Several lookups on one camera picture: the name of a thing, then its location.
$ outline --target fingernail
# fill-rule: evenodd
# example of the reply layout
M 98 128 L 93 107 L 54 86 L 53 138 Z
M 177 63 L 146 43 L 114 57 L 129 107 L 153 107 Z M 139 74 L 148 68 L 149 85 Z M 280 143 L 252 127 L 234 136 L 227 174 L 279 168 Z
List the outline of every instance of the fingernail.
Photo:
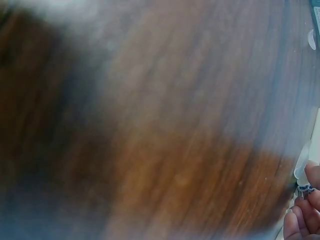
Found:
M 308 160 L 308 162 L 306 163 L 307 165 L 310 166 L 319 166 L 319 163 L 316 161 L 312 161 L 312 160 Z

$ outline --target hand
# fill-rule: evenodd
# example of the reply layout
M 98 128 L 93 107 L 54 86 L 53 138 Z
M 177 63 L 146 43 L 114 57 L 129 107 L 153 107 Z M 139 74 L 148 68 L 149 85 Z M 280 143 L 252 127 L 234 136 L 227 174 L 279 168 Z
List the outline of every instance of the hand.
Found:
M 292 212 L 284 217 L 285 240 L 320 240 L 320 166 L 308 162 L 305 173 L 309 183 L 316 188 L 306 200 L 297 198 Z

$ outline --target brown wooden surface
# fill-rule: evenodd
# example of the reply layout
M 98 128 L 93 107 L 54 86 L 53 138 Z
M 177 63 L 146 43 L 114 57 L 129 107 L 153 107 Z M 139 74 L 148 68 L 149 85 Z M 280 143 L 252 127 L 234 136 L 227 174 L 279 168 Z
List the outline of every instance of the brown wooden surface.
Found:
M 275 236 L 320 101 L 308 1 L 21 9 L 0 31 L 4 239 Z

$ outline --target small metal object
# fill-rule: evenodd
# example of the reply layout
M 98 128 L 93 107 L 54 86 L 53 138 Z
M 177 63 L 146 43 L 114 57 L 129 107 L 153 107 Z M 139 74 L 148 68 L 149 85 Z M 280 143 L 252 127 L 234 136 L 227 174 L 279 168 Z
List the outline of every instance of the small metal object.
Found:
M 302 197 L 303 199 L 306 199 L 309 194 L 313 193 L 316 189 L 311 186 L 311 184 L 308 185 L 298 185 L 298 197 Z

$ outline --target wooden table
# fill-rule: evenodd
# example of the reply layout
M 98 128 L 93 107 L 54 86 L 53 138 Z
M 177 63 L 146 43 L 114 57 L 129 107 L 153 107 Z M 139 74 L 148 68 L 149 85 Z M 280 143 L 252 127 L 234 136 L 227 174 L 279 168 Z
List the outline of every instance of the wooden table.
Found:
M 0 31 L 5 239 L 272 239 L 320 103 L 306 0 L 23 0 Z

